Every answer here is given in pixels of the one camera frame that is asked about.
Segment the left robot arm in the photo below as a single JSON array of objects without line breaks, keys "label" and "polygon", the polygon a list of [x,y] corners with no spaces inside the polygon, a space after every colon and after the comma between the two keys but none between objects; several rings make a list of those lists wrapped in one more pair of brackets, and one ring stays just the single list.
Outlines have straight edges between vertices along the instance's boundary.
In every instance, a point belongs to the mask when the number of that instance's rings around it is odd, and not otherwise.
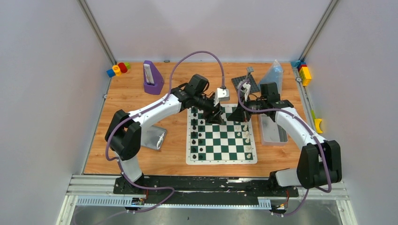
[{"label": "left robot arm", "polygon": [[202,110],[207,123],[223,123],[220,102],[228,100],[230,92],[221,87],[207,96],[205,91],[208,87],[209,81],[195,74],[189,82],[172,88],[161,99],[141,109],[131,112],[119,110],[113,115],[105,134],[106,150],[115,153],[122,175],[127,179],[125,186],[131,193],[140,193],[144,187],[137,154],[141,148],[142,137],[149,127],[191,107]]}]

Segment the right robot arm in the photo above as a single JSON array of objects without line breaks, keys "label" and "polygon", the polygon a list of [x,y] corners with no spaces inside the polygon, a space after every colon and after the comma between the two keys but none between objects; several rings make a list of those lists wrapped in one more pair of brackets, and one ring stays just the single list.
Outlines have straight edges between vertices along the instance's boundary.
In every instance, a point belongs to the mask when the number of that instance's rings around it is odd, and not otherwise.
[{"label": "right robot arm", "polygon": [[253,114],[268,116],[293,139],[300,149],[296,168],[270,173],[269,192],[281,195],[289,186],[317,188],[329,193],[332,184],[342,179],[341,149],[335,140],[328,141],[316,133],[298,114],[289,100],[282,100],[275,82],[260,86],[261,96],[249,98],[250,84],[243,80],[238,85],[238,106],[228,121],[247,122]]}]

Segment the silver metal tin box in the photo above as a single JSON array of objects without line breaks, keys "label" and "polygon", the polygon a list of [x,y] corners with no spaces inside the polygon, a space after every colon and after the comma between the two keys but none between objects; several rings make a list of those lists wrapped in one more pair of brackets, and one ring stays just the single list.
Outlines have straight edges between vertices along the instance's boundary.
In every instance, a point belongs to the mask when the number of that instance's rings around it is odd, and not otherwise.
[{"label": "silver metal tin box", "polygon": [[260,141],[264,146],[285,146],[288,142],[286,131],[270,117],[264,114],[258,115]]}]

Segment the green white chess board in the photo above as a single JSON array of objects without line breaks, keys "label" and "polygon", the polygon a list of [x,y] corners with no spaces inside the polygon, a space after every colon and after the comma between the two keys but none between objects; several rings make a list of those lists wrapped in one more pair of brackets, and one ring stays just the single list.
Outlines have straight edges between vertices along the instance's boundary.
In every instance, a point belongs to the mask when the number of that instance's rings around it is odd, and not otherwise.
[{"label": "green white chess board", "polygon": [[187,110],[186,164],[238,165],[258,162],[252,122],[227,121],[237,104],[222,104],[221,125],[205,121],[196,107]]}]

